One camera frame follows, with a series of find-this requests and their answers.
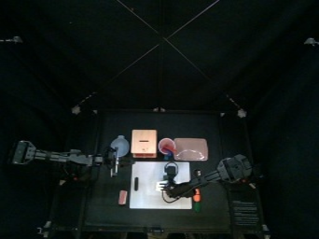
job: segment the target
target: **black background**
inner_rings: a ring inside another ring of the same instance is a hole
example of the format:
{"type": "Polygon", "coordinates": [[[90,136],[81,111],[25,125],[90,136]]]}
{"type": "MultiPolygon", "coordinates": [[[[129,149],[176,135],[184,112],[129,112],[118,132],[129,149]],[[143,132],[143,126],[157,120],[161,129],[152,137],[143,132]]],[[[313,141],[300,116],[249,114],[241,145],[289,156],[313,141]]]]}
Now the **black background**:
{"type": "MultiPolygon", "coordinates": [[[[304,45],[319,39],[317,9],[314,0],[1,1],[0,39],[23,40],[0,43],[2,162],[21,139],[63,150],[91,109],[228,111],[230,97],[248,112],[272,235],[317,237],[319,46],[304,45]]],[[[27,238],[46,220],[45,170],[1,167],[1,238],[27,238]]]]}

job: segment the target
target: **wooden block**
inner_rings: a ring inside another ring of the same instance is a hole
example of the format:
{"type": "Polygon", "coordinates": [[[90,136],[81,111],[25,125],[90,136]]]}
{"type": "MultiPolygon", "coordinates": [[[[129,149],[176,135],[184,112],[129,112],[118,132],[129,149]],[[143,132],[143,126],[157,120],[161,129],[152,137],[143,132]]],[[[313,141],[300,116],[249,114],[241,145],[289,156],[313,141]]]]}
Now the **wooden block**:
{"type": "Polygon", "coordinates": [[[157,157],[157,131],[156,130],[133,130],[131,147],[133,158],[156,158],[157,157]]]}

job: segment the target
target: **table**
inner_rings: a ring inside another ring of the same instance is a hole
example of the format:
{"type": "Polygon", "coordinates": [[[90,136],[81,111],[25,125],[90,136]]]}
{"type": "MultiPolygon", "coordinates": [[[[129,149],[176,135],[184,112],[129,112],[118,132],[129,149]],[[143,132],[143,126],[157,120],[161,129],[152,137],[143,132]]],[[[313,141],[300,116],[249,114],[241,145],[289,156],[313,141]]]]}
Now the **table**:
{"type": "MultiPolygon", "coordinates": [[[[86,151],[101,153],[118,135],[123,135],[130,142],[133,129],[157,130],[157,139],[204,138],[208,144],[208,161],[190,162],[190,172],[200,169],[202,174],[216,169],[218,161],[236,154],[245,155],[252,160],[245,121],[234,112],[148,112],[148,111],[101,111],[93,119],[78,120],[73,124],[73,133],[69,135],[69,146],[86,151]]],[[[201,188],[201,210],[193,209],[129,209],[129,202],[118,206],[119,190],[130,188],[130,167],[118,168],[118,175],[109,176],[109,170],[99,168],[98,177],[86,187],[85,199],[78,203],[79,213],[77,225],[81,231],[113,232],[208,232],[232,233],[260,232],[261,212],[257,190],[246,185],[224,186],[210,183],[201,188]],[[240,195],[248,195],[256,207],[256,222],[244,225],[237,223],[233,205],[240,203],[240,195]]]]}

